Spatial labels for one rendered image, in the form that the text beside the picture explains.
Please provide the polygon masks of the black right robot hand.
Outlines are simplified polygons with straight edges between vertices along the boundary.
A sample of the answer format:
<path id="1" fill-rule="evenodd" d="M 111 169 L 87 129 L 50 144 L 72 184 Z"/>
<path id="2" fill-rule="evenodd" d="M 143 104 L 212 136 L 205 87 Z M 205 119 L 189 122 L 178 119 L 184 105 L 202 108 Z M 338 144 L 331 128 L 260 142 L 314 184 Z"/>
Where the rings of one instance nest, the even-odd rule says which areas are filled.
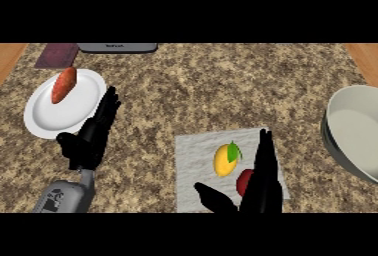
<path id="1" fill-rule="evenodd" d="M 254 173 L 248 179 L 240 206 L 236 206 L 232 199 L 201 182 L 195 183 L 193 188 L 201 204 L 214 213 L 277 214 L 282 212 L 283 192 L 277 181 L 277 159 L 270 131 L 260 130 Z"/>

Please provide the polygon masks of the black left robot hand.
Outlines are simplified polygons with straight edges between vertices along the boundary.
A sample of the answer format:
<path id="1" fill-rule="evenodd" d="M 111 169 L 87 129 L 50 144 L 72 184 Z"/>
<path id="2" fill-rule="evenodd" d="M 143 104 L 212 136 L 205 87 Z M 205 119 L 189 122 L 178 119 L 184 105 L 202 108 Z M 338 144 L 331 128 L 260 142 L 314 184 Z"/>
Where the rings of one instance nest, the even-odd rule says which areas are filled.
<path id="1" fill-rule="evenodd" d="M 71 170 L 96 170 L 106 149 L 108 135 L 121 102 L 115 87 L 111 86 L 102 97 L 94 115 L 85 120 L 78 134 L 62 132 L 56 141 L 62 155 L 69 159 Z"/>

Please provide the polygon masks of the pale grey bowl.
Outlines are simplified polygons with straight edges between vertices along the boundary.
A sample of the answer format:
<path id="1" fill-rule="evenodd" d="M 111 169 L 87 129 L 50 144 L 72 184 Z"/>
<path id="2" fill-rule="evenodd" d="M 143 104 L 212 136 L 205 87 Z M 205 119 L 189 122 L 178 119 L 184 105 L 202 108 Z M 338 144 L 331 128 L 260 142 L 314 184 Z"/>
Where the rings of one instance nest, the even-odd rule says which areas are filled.
<path id="1" fill-rule="evenodd" d="M 341 88 L 328 101 L 320 134 L 325 148 L 341 167 L 378 184 L 378 88 Z"/>

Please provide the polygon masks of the red apple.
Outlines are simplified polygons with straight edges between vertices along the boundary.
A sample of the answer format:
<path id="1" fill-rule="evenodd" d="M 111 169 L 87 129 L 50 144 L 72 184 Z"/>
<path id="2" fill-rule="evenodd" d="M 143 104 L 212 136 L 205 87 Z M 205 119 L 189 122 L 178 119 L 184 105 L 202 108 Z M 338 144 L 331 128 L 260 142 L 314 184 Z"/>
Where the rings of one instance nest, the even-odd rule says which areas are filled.
<path id="1" fill-rule="evenodd" d="M 249 182 L 249 178 L 251 175 L 254 174 L 254 170 L 252 169 L 245 169 L 240 172 L 240 175 L 236 179 L 236 191 L 239 195 L 245 194 L 245 190 L 246 190 L 246 186 L 248 186 L 248 182 Z"/>

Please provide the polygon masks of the white round plate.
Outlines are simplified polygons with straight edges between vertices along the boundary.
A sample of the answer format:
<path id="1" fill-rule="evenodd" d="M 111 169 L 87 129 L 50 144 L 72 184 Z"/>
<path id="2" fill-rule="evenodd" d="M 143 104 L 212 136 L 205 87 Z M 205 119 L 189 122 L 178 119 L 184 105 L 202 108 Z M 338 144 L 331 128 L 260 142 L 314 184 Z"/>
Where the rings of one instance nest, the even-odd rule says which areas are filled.
<path id="1" fill-rule="evenodd" d="M 75 133 L 94 115 L 106 83 L 102 76 L 88 69 L 77 70 L 77 85 L 63 100 L 51 103 L 51 89 L 57 79 L 54 74 L 29 96 L 23 110 L 23 124 L 29 133 L 54 139 L 60 132 Z"/>

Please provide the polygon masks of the orange sweet potato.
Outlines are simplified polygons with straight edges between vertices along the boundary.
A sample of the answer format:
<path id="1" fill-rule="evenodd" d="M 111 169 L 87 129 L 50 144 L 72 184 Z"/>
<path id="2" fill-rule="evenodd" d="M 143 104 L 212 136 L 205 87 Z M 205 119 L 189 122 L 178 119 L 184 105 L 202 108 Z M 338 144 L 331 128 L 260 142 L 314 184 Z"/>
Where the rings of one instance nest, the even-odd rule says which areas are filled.
<path id="1" fill-rule="evenodd" d="M 57 76 L 53 89 L 51 89 L 51 103 L 57 104 L 77 84 L 77 69 L 68 67 Z"/>

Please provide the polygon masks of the dark maroon flat mat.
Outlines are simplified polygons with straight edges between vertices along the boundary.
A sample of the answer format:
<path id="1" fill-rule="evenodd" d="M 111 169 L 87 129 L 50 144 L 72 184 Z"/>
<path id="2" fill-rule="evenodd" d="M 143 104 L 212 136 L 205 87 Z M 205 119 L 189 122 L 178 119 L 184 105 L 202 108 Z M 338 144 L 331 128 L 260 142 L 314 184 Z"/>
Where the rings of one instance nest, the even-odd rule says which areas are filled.
<path id="1" fill-rule="evenodd" d="M 77 53 L 78 45 L 75 43 L 49 43 L 34 67 L 37 69 L 62 69 L 71 67 Z"/>

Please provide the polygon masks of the dark grey appliance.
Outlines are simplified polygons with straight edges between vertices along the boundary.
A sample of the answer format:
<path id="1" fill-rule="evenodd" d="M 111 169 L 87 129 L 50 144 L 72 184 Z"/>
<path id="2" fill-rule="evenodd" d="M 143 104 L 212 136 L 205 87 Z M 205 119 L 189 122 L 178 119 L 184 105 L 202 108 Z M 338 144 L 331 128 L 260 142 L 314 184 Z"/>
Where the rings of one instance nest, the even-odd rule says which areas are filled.
<path id="1" fill-rule="evenodd" d="M 158 49 L 156 43 L 78 43 L 84 53 L 97 54 L 140 54 L 152 53 Z"/>

